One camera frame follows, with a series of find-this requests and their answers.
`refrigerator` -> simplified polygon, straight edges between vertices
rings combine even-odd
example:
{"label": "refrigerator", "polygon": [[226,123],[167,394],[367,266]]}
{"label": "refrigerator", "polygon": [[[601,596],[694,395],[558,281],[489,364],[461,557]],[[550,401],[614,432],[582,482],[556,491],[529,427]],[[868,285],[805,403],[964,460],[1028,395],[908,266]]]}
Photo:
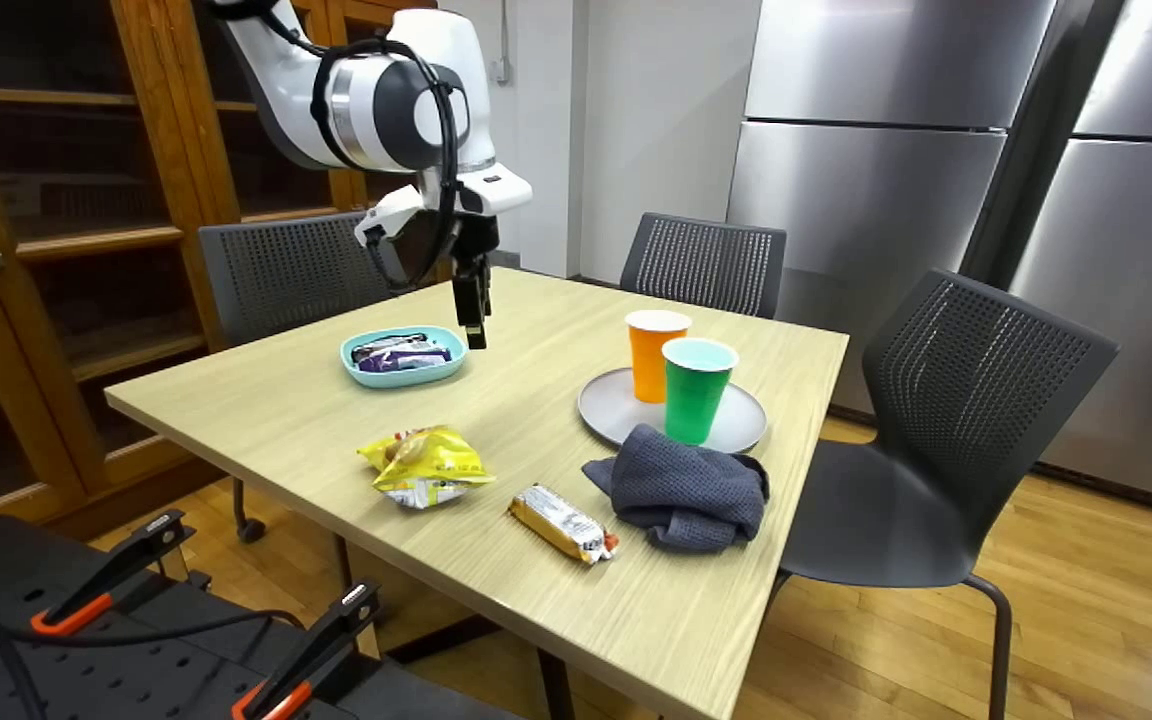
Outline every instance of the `refrigerator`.
{"label": "refrigerator", "polygon": [[1009,291],[1120,356],[1045,464],[1152,495],[1152,0],[1128,0]]}
{"label": "refrigerator", "polygon": [[1088,0],[763,0],[729,224],[788,232],[779,318],[852,336],[926,274],[991,276],[1014,116]]}

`wooden cabinet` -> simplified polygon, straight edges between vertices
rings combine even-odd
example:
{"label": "wooden cabinet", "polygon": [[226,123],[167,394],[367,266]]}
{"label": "wooden cabinet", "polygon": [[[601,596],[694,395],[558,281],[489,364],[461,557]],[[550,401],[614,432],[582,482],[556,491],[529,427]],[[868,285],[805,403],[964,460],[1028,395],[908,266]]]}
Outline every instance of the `wooden cabinet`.
{"label": "wooden cabinet", "polygon": [[[300,5],[328,43],[393,7]],[[270,148],[194,0],[0,0],[0,514],[60,522],[186,472],[103,384],[220,349],[194,227],[362,200]]]}

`wooden table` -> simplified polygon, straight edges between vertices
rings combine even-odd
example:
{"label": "wooden table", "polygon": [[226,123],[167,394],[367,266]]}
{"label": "wooden table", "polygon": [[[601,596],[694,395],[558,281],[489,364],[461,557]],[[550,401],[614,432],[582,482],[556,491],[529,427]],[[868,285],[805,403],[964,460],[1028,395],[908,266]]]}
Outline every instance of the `wooden table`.
{"label": "wooden table", "polygon": [[[668,557],[620,523],[582,482],[580,464],[612,447],[590,442],[571,407],[590,375],[629,360],[620,318],[665,302],[497,274],[490,303],[489,349],[443,384],[367,394],[336,364],[342,336],[455,326],[453,291],[434,285],[111,384],[109,401],[217,467],[283,491],[328,532],[558,656],[571,672],[672,717],[732,717],[842,336],[679,303],[694,336],[739,349],[732,380],[771,424],[757,447],[771,478],[771,506],[748,547]],[[434,514],[399,514],[383,500],[356,447],[425,424],[455,424],[490,464],[497,484]],[[548,484],[612,523],[625,536],[620,557],[580,570],[538,545],[505,514],[529,484]]]}

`green cup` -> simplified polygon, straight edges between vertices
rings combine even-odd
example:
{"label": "green cup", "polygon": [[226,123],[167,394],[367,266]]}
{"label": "green cup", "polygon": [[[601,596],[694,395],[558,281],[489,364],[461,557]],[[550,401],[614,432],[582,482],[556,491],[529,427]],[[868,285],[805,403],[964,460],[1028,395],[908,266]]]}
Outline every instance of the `green cup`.
{"label": "green cup", "polygon": [[698,447],[729,394],[736,349],[709,336],[665,344],[665,436]]}

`blue bowl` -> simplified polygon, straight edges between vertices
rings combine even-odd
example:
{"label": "blue bowl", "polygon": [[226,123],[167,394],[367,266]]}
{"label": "blue bowl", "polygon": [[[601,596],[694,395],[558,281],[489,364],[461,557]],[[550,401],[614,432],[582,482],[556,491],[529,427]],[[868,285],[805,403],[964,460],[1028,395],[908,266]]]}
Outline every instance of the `blue bowl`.
{"label": "blue bowl", "polygon": [[447,330],[408,326],[349,336],[341,367],[362,390],[408,390],[455,375],[469,349]]}

